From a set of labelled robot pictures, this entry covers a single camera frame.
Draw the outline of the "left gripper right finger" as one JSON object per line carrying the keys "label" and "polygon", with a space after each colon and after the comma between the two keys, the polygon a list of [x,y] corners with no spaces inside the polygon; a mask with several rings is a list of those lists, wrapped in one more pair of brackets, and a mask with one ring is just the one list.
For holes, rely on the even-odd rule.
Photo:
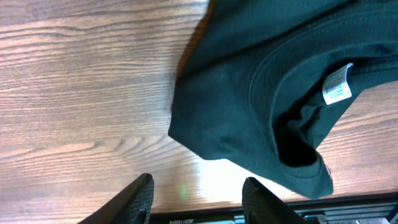
{"label": "left gripper right finger", "polygon": [[302,217],[253,177],[242,189],[245,224],[307,224]]}

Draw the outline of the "black t-shirt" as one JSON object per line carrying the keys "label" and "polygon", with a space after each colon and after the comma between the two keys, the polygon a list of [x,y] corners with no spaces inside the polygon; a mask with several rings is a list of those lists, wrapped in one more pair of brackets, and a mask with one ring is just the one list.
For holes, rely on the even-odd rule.
{"label": "black t-shirt", "polygon": [[333,182],[317,147],[362,91],[396,80],[396,1],[218,1],[169,136],[320,198]]}

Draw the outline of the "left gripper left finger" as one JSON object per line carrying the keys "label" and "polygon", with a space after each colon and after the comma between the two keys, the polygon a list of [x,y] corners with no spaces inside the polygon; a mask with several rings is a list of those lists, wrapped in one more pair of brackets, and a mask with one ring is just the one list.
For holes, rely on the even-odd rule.
{"label": "left gripper left finger", "polygon": [[143,173],[79,224],[148,224],[153,201],[153,176]]}

